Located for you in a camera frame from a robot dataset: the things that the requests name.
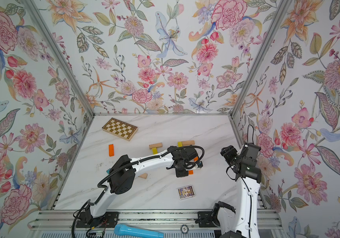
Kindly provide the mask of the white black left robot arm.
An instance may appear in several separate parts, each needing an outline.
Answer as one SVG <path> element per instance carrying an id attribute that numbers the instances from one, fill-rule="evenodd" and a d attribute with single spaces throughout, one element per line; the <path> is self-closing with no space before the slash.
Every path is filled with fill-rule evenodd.
<path id="1" fill-rule="evenodd" d="M 130 158 L 121 156 L 109 170 L 109 173 L 98 184 L 102 192 L 96 200 L 88 200 L 81 208 L 80 220 L 86 225 L 101 219 L 117 195 L 128 192 L 135 178 L 156 169 L 174 169 L 176 177 L 189 176 L 190 171 L 203 167 L 201 159 L 205 150 L 201 146 L 171 146 L 168 149 L 146 157 Z"/>

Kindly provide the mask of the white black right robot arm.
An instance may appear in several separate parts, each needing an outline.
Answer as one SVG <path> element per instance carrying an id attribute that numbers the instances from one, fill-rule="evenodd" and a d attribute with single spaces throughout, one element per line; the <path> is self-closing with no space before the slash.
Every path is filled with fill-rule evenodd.
<path id="1" fill-rule="evenodd" d="M 257 221 L 257 198 L 260 190 L 262 172 L 256 166 L 261 147 L 245 143 L 240 150 L 233 146 L 221 150 L 221 155 L 228 164 L 226 173 L 232 171 L 231 178 L 236 183 L 238 201 L 232 206 L 224 202 L 217 203 L 216 219 L 221 229 L 222 238 L 259 238 Z"/>

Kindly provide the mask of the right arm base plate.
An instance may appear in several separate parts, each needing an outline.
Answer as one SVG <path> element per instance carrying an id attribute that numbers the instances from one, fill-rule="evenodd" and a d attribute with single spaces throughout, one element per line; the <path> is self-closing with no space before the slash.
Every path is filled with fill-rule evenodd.
<path id="1" fill-rule="evenodd" d="M 198 224 L 200 228 L 214 228 L 219 227 L 220 222 L 217 219 L 217 212 L 213 211 L 199 211 L 197 212 L 198 218 L 195 223 Z"/>

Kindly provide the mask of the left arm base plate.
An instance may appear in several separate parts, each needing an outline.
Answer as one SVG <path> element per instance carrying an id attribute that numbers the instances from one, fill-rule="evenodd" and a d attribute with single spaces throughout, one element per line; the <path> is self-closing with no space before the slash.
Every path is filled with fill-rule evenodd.
<path id="1" fill-rule="evenodd" d="M 90 213 L 81 212 L 77 223 L 75 225 L 76 228 L 114 228 L 118 223 L 118 212 L 106 212 L 104 215 L 98 218 L 92 218 Z"/>

